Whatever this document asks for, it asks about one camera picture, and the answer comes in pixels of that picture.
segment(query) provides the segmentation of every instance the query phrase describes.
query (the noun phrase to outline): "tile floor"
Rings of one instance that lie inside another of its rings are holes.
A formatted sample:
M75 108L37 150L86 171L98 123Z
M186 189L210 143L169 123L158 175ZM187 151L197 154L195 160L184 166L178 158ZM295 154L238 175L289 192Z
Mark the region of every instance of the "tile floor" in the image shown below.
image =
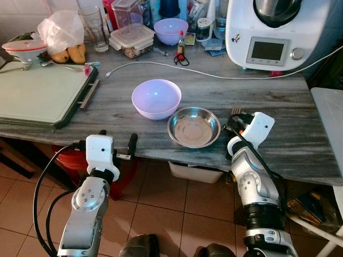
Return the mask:
M121 167L121 173L129 170ZM32 222L35 182L0 163L0 249L1 256L45 257L36 239ZM46 179L39 195L39 224L43 228L47 209L64 190ZM218 243L229 247L238 257L245 252L245 227L235 225L234 210L240 198L233 184L220 179L204 184L173 177L166 162L141 160L131 184L119 201L109 201L103 221L103 235L98 256L118 256L128 238L140 233L158 235L161 256L194 257L199 246ZM51 237L58 246L70 214L71 195L60 200L51 217ZM297 224L286 225L291 231L299 256L316 256L325 240L305 233ZM342 257L341 248L330 255Z

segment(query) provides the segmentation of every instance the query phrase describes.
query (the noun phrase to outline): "digital display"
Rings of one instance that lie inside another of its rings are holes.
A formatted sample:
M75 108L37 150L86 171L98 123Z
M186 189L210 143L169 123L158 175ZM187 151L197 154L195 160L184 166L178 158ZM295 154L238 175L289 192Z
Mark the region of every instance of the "digital display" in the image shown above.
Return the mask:
M253 45L251 58L279 61L281 59L283 48L284 44L256 41Z

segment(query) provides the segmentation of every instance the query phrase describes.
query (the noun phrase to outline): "white bowl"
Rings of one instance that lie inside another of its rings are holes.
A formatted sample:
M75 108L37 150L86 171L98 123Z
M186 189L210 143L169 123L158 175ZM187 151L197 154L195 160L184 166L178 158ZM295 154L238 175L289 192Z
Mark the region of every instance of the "white bowl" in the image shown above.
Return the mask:
M182 19L170 18L159 20L154 25L158 39L169 46L174 46L180 39L180 31L186 35L188 23Z
M173 82L152 79L138 85L132 92L132 103L148 119L165 119L172 115L181 101L181 90Z
M32 64L38 55L47 51L48 46L42 40L13 41L2 45L10 55L17 57L24 64Z

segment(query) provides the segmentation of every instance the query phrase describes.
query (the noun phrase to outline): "white cutting board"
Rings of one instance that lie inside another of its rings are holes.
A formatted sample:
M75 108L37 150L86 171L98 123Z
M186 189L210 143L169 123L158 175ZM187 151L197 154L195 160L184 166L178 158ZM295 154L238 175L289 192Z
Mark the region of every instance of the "white cutting board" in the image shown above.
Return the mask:
M22 63L10 62L1 71L15 67L22 67ZM84 72L54 64L0 73L0 119L60 122L87 79Z

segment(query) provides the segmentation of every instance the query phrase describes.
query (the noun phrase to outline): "wall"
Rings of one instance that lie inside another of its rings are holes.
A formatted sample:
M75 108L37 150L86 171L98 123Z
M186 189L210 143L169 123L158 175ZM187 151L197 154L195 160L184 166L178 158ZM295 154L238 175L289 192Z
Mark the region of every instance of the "wall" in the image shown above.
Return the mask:
M63 9L77 10L77 0L0 0L0 45L21 33L36 30L44 18ZM343 1L332 0L331 11L320 41L303 67L330 53L342 34ZM306 70L305 76L310 77L317 67L318 65L315 65Z

